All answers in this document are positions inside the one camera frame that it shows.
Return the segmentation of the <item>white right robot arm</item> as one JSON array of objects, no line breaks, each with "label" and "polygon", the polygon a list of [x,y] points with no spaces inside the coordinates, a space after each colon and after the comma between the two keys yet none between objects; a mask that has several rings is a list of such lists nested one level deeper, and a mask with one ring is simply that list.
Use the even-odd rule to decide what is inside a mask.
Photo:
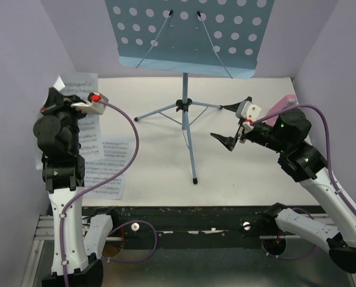
[{"label": "white right robot arm", "polygon": [[238,130],[233,137],[211,136],[229,151],[237,142],[245,141],[275,151],[281,169],[316,199],[334,223],[322,224],[276,203],[263,213],[254,229],[277,236],[282,232],[297,235],[326,251],[340,269],[355,274],[356,203],[334,177],[331,155],[323,156],[307,143],[312,124],[302,111],[304,105],[292,105],[265,117],[259,116],[261,108],[251,97],[223,108],[235,113]]}]

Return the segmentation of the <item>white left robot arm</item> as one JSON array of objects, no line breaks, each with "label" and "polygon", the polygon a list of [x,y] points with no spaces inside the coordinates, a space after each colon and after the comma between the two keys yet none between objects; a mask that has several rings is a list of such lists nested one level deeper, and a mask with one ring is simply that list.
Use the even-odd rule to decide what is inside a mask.
[{"label": "white left robot arm", "polygon": [[94,215],[88,220],[88,231],[83,231],[85,160],[79,153],[78,121],[104,110],[99,103],[87,103],[76,95],[65,96],[51,87],[40,109],[41,117],[34,124],[54,226],[53,263],[50,275],[42,280],[43,286],[103,283],[103,248],[107,236],[118,232],[119,221],[109,213]]}]

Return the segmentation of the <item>blue music stand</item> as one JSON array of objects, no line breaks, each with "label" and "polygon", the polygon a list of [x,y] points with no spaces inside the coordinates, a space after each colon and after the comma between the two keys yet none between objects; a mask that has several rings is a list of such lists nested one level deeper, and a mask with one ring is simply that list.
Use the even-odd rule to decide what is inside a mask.
[{"label": "blue music stand", "polygon": [[123,66],[182,74],[182,130],[191,131],[190,74],[248,79],[273,1],[106,1]]}]

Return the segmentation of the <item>sheet music pages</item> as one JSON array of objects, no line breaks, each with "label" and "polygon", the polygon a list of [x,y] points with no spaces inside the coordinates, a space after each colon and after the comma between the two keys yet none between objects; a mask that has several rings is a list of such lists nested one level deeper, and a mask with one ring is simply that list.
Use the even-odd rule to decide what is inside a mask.
[{"label": "sheet music pages", "polygon": [[[103,137],[104,157],[85,164],[85,188],[90,188],[120,172],[133,156],[135,140],[116,136]],[[126,172],[83,197],[89,199],[120,200],[125,187]]]}]

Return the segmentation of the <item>pink metronome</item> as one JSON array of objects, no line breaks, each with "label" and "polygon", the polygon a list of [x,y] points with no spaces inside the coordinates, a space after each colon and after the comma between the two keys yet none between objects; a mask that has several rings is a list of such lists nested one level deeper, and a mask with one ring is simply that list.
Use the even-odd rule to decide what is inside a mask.
[{"label": "pink metronome", "polygon": [[[267,113],[266,115],[274,114],[282,109],[288,108],[290,106],[298,104],[298,100],[295,94],[288,94],[284,96],[279,102],[277,102]],[[278,116],[272,117],[265,121],[269,126],[274,126]]]}]

